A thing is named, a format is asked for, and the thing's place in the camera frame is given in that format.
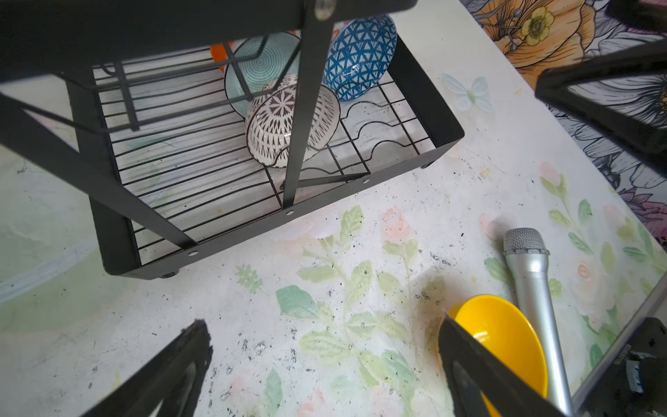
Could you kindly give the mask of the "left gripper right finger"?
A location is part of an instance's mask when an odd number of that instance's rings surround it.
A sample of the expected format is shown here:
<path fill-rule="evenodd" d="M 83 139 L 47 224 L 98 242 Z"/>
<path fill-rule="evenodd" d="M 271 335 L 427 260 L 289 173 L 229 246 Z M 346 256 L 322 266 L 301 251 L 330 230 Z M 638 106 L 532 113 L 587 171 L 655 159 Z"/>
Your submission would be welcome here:
<path fill-rule="evenodd" d="M 439 327 L 438 354 L 457 416 L 490 415 L 484 398 L 503 416 L 562 415 L 450 316 Z"/>

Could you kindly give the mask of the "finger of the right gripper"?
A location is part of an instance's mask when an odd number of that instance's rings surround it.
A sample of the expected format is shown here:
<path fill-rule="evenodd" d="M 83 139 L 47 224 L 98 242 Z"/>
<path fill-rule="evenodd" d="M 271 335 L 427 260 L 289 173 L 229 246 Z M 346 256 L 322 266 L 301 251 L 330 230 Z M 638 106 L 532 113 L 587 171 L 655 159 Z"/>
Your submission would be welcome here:
<path fill-rule="evenodd" d="M 535 97 L 586 123 L 660 175 L 666 173 L 666 41 L 548 69 Z"/>

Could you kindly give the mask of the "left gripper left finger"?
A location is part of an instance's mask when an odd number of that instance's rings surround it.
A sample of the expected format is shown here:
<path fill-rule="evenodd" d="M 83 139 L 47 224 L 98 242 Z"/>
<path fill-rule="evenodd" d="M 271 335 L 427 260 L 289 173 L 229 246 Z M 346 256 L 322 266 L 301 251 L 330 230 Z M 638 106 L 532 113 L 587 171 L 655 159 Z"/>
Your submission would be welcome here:
<path fill-rule="evenodd" d="M 196 320 L 86 416 L 192 416 L 211 364 L 205 321 Z"/>

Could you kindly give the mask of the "yellow plastic bowl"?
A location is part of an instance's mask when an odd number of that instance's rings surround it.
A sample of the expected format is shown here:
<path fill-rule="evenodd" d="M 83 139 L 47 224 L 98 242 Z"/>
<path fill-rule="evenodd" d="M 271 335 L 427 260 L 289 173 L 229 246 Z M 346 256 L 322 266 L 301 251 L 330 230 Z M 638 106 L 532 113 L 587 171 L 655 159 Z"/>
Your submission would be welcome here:
<path fill-rule="evenodd" d="M 446 316 L 454 319 L 524 383 L 547 400 L 545 354 L 532 325 L 514 304 L 495 295 L 478 295 L 451 309 Z M 488 399 L 484 398 L 483 401 L 490 413 L 488 416 L 503 416 Z"/>

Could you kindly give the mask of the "white patterned yellow bowl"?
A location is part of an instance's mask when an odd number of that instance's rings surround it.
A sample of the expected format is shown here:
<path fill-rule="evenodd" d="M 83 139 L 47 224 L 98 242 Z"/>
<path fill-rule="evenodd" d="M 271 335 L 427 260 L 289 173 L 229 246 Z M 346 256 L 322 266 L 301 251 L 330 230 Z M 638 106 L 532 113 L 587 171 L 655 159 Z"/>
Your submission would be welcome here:
<path fill-rule="evenodd" d="M 253 100 L 247 114 L 246 139 L 250 155 L 269 168 L 288 166 L 288 152 L 293 130 L 298 76 L 288 74 L 262 87 L 273 93 Z M 340 102 L 335 93 L 321 85 L 314 109 L 314 119 L 307 140 L 307 161 L 323 150 L 333 138 L 340 123 Z"/>

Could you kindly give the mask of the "blue triangle pattern bowl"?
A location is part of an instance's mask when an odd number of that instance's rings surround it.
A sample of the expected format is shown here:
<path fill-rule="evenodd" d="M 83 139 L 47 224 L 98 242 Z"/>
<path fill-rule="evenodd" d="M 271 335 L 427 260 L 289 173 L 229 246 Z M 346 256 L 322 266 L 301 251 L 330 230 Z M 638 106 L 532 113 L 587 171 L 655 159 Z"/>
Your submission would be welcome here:
<path fill-rule="evenodd" d="M 397 42 L 395 23 L 388 15 L 336 23 L 323 83 L 341 102 L 362 97 L 387 72 Z"/>

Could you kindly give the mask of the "mint green ceramic bowl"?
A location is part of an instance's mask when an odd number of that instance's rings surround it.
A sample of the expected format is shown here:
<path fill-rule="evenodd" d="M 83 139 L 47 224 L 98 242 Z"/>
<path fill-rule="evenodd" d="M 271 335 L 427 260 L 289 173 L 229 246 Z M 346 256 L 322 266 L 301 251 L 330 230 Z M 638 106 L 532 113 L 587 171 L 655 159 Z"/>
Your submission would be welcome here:
<path fill-rule="evenodd" d="M 259 53 L 263 40 L 262 36 L 257 36 L 236 40 L 230 45 L 238 60 L 250 57 L 249 60 L 238 63 L 238 69 L 250 93 L 258 92 L 266 84 L 278 79 L 300 43 L 300 38 L 293 33 L 274 33 L 267 37 L 262 53 Z M 227 66 L 224 85 L 227 99 L 233 100 L 232 108 L 240 117 L 246 118 L 252 102 L 244 98 L 245 91 L 232 64 Z"/>

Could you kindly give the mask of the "orange plastic bowl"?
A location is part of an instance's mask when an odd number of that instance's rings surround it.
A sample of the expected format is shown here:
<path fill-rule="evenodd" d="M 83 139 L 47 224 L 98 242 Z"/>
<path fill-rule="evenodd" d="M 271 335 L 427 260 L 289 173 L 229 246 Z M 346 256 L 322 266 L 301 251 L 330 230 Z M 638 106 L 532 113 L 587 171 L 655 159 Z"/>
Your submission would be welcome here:
<path fill-rule="evenodd" d="M 216 63 L 223 63 L 223 65 L 220 67 L 220 70 L 222 72 L 225 72 L 226 69 L 226 62 L 229 59 L 228 52 L 232 50 L 231 43 L 225 42 L 225 43 L 217 43 L 214 45 L 210 45 L 209 47 L 209 52 L 211 54 L 212 59 Z"/>

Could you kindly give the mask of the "silver microphone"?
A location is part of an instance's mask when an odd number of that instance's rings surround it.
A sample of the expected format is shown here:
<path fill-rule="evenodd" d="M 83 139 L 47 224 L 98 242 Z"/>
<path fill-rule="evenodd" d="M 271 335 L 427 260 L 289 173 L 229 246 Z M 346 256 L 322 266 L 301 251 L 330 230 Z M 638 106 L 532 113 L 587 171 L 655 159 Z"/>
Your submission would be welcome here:
<path fill-rule="evenodd" d="M 545 354 L 547 398 L 563 415 L 572 416 L 573 403 L 548 282 L 549 251 L 540 232 L 532 228 L 510 229 L 503 247 L 519 309 L 533 326 Z"/>

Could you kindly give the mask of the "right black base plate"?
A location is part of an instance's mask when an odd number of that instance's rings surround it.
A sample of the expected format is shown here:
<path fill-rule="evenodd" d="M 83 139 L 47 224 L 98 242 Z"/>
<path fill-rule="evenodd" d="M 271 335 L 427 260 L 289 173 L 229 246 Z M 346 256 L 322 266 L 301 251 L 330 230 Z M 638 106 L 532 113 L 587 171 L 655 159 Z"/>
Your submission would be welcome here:
<path fill-rule="evenodd" d="M 666 415 L 666 287 L 659 285 L 573 396 L 576 416 Z"/>

